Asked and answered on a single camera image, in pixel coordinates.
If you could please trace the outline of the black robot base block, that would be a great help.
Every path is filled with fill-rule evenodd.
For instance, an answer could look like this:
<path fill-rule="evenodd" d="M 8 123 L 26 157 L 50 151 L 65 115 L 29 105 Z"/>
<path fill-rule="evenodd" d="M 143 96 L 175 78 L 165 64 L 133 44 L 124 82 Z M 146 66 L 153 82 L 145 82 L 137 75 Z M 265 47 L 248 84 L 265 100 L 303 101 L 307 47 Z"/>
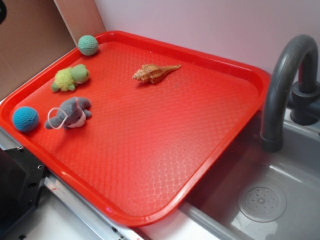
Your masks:
<path fill-rule="evenodd" d="M 0 150 L 0 238 L 39 203 L 47 167 L 26 148 Z"/>

